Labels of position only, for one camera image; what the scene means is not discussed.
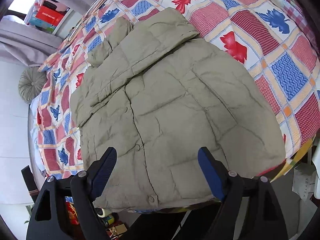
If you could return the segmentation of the khaki quilted puffer jacket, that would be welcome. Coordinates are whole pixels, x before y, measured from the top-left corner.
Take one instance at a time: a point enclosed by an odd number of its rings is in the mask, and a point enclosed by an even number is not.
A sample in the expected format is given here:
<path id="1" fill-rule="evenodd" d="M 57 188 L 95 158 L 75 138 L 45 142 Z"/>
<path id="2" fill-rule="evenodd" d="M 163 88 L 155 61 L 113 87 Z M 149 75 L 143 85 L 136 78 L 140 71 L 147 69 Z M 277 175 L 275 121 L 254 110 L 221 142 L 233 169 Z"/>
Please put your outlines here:
<path id="1" fill-rule="evenodd" d="M 203 146 L 245 178 L 285 159 L 276 116 L 248 71 L 172 8 L 137 24 L 119 17 L 90 52 L 70 108 L 85 168 L 117 151 L 94 202 L 114 212 L 211 200 Z"/>

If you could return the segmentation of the white paper bag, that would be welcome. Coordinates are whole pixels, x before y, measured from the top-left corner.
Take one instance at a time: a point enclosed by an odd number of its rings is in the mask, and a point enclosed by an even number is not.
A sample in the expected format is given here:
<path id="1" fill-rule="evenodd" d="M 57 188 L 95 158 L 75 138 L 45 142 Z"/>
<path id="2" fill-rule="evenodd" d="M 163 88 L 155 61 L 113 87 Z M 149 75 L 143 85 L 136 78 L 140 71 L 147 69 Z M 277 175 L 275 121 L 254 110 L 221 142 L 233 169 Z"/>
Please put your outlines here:
<path id="1" fill-rule="evenodd" d="M 305 202 L 311 196 L 319 199 L 319 176 L 314 165 L 300 163 L 293 169 L 292 191 Z"/>

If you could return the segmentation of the round green pleated cushion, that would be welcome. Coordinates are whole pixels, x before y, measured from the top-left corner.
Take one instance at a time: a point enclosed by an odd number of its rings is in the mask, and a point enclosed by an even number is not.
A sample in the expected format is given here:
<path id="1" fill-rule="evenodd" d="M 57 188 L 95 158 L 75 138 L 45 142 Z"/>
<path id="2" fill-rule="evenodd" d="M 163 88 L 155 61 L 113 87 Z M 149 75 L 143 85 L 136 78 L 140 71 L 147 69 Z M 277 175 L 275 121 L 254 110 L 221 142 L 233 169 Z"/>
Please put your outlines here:
<path id="1" fill-rule="evenodd" d="M 27 104 L 31 104 L 47 82 L 46 72 L 39 72 L 38 70 L 39 67 L 26 68 L 18 82 L 18 93 Z"/>

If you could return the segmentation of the grey curtain left panel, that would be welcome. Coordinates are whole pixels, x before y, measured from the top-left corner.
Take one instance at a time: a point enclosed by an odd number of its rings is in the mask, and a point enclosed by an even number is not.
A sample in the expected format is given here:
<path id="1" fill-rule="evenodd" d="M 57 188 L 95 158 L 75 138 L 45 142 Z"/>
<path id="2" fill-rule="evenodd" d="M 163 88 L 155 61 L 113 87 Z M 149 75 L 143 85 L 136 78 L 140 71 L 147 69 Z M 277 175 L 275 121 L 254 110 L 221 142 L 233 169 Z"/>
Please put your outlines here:
<path id="1" fill-rule="evenodd" d="M 62 39 L 26 25 L 14 15 L 1 19 L 1 61 L 28 67 L 40 66 L 62 43 Z"/>

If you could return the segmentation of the red blue leaf patterned quilt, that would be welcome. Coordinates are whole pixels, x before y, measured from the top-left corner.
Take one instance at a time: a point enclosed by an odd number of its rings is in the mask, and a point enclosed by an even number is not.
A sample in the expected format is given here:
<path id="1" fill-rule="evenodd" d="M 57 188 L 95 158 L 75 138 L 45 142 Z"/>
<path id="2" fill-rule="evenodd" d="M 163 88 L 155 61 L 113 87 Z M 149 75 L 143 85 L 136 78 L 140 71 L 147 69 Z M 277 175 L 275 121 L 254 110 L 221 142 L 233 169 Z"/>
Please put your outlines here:
<path id="1" fill-rule="evenodd" d="M 80 133 L 69 100 L 88 54 L 119 17 L 131 23 L 172 7 L 207 41 L 242 63 L 276 116 L 285 144 L 285 175 L 319 130 L 319 58 L 298 25 L 270 0 L 95 0 L 56 53 L 40 67 L 47 82 L 31 105 L 36 165 L 56 178 L 80 171 Z"/>

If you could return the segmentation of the red box on windowsill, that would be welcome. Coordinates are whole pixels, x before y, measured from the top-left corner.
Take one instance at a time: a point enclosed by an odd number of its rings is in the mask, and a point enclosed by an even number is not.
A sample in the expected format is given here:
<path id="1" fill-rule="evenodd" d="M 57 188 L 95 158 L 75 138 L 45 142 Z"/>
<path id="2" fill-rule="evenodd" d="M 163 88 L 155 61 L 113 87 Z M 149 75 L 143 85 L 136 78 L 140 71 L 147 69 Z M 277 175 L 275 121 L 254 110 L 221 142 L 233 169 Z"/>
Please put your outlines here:
<path id="1" fill-rule="evenodd" d="M 64 15 L 48 7 L 41 6 L 35 17 L 51 25 L 58 26 Z"/>

